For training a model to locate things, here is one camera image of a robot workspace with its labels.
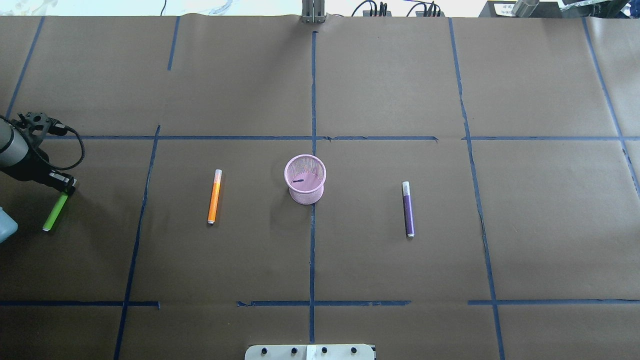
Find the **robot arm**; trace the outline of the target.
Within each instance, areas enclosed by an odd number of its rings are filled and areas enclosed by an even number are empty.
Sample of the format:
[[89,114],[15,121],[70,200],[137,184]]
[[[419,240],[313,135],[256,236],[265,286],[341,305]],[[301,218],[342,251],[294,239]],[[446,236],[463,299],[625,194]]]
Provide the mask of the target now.
[[[0,168],[2,173],[19,182],[36,182],[70,197],[76,191],[77,179],[65,173],[77,167],[86,155],[85,145],[77,130],[49,117],[45,112],[20,112],[17,119],[2,116],[0,135]],[[73,133],[80,145],[80,158],[66,167],[55,166],[41,144],[47,134],[64,136]]]

